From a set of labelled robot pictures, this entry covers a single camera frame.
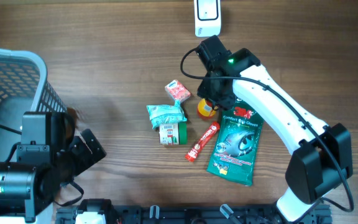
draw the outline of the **green cap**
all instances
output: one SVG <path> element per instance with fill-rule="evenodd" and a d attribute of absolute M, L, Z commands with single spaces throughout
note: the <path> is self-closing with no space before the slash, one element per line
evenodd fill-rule
<path fill-rule="evenodd" d="M 178 123 L 179 144 L 187 144 L 187 125 L 186 122 Z"/>

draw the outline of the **red logo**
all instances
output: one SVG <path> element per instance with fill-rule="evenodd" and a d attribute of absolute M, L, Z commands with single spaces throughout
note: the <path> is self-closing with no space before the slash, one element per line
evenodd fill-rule
<path fill-rule="evenodd" d="M 234 115 L 236 116 L 242 116 L 247 119 L 251 119 L 251 116 L 253 115 L 253 112 L 251 110 L 247 110 L 241 107 L 235 107 L 234 108 Z"/>

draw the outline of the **plastic basket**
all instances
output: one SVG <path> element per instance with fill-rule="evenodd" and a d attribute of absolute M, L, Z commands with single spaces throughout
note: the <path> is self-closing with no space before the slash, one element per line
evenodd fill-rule
<path fill-rule="evenodd" d="M 66 112 L 67 108 L 48 83 L 42 58 L 32 52 L 0 49 L 0 124 L 20 131 L 26 111 Z M 20 140 L 20 135 L 0 128 L 0 161 Z"/>

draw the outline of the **red candy wrapper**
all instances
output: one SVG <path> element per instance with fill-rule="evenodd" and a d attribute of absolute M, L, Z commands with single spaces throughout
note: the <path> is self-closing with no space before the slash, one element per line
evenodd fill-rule
<path fill-rule="evenodd" d="M 198 142 L 191 148 L 191 150 L 185 155 L 185 158 L 190 161 L 194 162 L 197 158 L 198 154 L 203 150 L 204 146 L 209 142 L 209 140 L 219 131 L 220 125 L 218 122 L 212 122 L 211 126 L 206 130 L 203 137 L 198 140 Z"/>
<path fill-rule="evenodd" d="M 180 100 L 183 103 L 187 100 L 191 93 L 185 88 L 185 86 L 178 80 L 174 80 L 165 86 L 165 91 L 175 100 Z"/>

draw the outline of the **brown tabletop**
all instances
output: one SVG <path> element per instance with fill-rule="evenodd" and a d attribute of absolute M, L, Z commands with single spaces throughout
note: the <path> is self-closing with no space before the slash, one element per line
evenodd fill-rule
<path fill-rule="evenodd" d="M 333 208 L 333 216 L 335 223 L 358 223 L 358 2 L 223 1 L 222 15 L 219 38 L 228 49 L 248 48 L 299 104 L 350 130 L 356 209 Z M 290 155 L 268 124 L 251 187 L 206 172 L 215 138 L 196 162 L 184 159 L 211 123 L 196 114 L 200 82 L 179 70 L 183 54 L 202 40 L 194 32 L 192 1 L 0 6 L 0 48 L 39 54 L 49 82 L 78 113 L 78 130 L 90 128 L 108 153 L 76 178 L 84 198 L 115 205 L 245 205 L 272 203 L 287 189 Z M 205 74 L 195 55 L 185 67 Z M 164 86 L 173 79 L 194 96 L 183 105 L 188 145 L 167 148 L 146 105 L 172 104 Z M 63 189 L 59 201 L 75 196 Z M 347 206 L 343 187 L 329 197 Z"/>

